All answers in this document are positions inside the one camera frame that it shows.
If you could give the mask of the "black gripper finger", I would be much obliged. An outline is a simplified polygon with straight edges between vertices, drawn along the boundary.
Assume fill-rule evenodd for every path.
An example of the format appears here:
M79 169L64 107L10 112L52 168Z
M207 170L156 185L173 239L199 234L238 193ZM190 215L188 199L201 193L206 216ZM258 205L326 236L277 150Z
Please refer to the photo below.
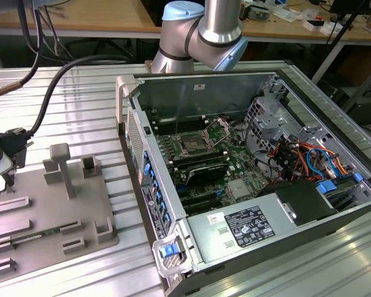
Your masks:
M4 173L2 175L4 182L5 182L5 187L6 187L6 193L14 193L14 184L15 184L15 173L16 170L10 170L7 173Z

